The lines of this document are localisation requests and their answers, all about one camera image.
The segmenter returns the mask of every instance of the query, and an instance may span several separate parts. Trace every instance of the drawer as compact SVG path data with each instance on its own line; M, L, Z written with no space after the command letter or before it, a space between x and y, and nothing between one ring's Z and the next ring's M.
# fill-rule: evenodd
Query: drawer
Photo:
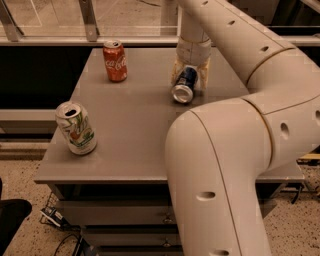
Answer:
M176 224L168 200L59 201L57 210L71 225Z
M183 256L182 248L163 247L99 247L99 256Z
M176 225L115 226L88 228L81 231L86 242L93 246L163 246L181 245Z

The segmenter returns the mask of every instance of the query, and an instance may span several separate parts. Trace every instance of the coca-cola can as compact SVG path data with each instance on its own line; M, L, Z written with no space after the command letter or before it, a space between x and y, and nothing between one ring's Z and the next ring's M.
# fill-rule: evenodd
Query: coca-cola can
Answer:
M124 48L119 40L107 41L103 45L103 56L109 80L121 82L127 78Z
M97 145L87 110L78 102L67 101L56 109L56 121L72 153L84 155Z

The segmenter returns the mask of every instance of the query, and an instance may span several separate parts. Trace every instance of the table top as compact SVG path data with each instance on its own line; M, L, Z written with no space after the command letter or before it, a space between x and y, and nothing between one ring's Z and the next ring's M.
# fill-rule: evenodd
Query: table top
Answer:
M71 153L57 129L36 183L166 183L165 139L176 117L195 106L248 93L215 48L208 88L197 89L188 105L176 103L170 94L174 48L127 48L125 53L128 78L113 83L102 49L93 49L71 97L88 110L96 149L85 156Z

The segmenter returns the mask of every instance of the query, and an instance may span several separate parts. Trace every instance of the soda can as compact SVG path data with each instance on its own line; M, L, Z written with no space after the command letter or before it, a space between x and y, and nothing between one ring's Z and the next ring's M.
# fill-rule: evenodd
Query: soda can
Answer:
M175 85L171 89L173 98L180 103L192 101L194 87L198 81L197 71L191 67L186 67L178 76Z
M128 72L122 43L119 40L105 42L103 56L109 80L112 82L125 80Z
M97 140L89 123L88 112L81 104L67 101L59 105L56 121L74 154L84 155L96 147Z

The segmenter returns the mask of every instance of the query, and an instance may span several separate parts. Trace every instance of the can lid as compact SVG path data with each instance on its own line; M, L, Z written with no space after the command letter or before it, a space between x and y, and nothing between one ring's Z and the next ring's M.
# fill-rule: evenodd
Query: can lid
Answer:
M172 88L173 98L180 103L188 103L193 98L192 90L185 85L176 85Z
M118 48L122 43L119 40L110 40L104 42L103 46L107 48Z
M81 106L77 102L67 101L60 104L56 110L56 116L63 119L73 118L81 113Z

